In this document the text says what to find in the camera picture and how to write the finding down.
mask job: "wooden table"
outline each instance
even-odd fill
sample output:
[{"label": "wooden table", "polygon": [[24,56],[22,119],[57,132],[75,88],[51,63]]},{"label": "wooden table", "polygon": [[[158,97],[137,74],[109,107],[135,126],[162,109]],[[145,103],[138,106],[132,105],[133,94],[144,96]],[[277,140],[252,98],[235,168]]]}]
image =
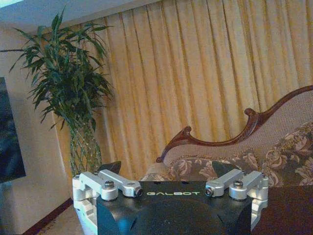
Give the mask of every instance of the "wooden table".
[{"label": "wooden table", "polygon": [[253,235],[313,235],[313,186],[270,188]]}]

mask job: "metal bracket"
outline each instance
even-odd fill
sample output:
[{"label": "metal bracket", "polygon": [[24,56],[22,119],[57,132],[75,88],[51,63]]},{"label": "metal bracket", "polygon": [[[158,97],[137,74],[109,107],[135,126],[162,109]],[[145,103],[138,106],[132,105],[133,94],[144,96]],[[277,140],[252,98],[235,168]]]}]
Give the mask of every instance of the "metal bracket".
[{"label": "metal bracket", "polygon": [[126,197],[142,195],[138,181],[130,181],[109,170],[101,170],[98,175],[84,172],[75,176],[72,182],[74,208],[94,234],[98,234],[95,200],[99,195],[106,201],[115,200],[118,197],[118,190]]},{"label": "metal bracket", "polygon": [[251,230],[253,230],[260,221],[262,209],[268,206],[268,177],[258,171],[243,177],[239,171],[233,169],[217,180],[206,182],[205,194],[211,197],[223,196],[224,190],[229,188],[229,196],[234,200],[245,200],[247,195],[254,198],[251,212]]}]

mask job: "ceiling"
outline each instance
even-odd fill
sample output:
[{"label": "ceiling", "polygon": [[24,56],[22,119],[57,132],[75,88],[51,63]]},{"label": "ceiling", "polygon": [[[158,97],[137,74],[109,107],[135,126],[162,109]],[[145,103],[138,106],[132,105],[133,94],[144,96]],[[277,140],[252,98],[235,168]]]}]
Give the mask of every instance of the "ceiling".
[{"label": "ceiling", "polygon": [[35,33],[40,25],[50,26],[66,6],[63,26],[71,26],[158,0],[23,0],[0,8],[0,24]]}]

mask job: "screw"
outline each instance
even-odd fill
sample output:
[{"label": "screw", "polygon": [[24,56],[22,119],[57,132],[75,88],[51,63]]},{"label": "screw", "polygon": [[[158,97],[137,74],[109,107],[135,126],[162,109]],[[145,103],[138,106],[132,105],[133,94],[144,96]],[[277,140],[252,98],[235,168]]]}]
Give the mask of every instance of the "screw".
[{"label": "screw", "polygon": [[208,197],[212,197],[213,193],[214,193],[214,191],[212,188],[206,188],[205,189],[205,195],[207,195]]},{"label": "screw", "polygon": [[114,182],[112,180],[108,180],[104,183],[104,189],[114,188]]},{"label": "screw", "polygon": [[233,184],[235,188],[242,188],[244,185],[244,183],[241,180],[235,180]]},{"label": "screw", "polygon": [[143,190],[142,190],[142,189],[139,189],[139,190],[135,193],[135,196],[136,196],[136,197],[140,197],[140,196],[142,196],[142,194],[143,194]]}]

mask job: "floral cushion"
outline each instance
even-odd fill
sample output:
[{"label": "floral cushion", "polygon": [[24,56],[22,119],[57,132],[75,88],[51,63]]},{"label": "floral cushion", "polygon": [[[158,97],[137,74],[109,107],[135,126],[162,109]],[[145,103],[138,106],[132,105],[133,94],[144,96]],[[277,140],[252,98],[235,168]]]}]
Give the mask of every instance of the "floral cushion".
[{"label": "floral cushion", "polygon": [[262,172],[271,187],[313,185],[313,122],[276,143],[267,152]]},{"label": "floral cushion", "polygon": [[140,181],[173,181],[173,177],[168,174],[149,173],[145,174]]},{"label": "floral cushion", "polygon": [[258,170],[257,158],[251,149],[222,160],[209,156],[184,155],[170,163],[169,175],[178,181],[214,180],[237,168],[250,173]]}]

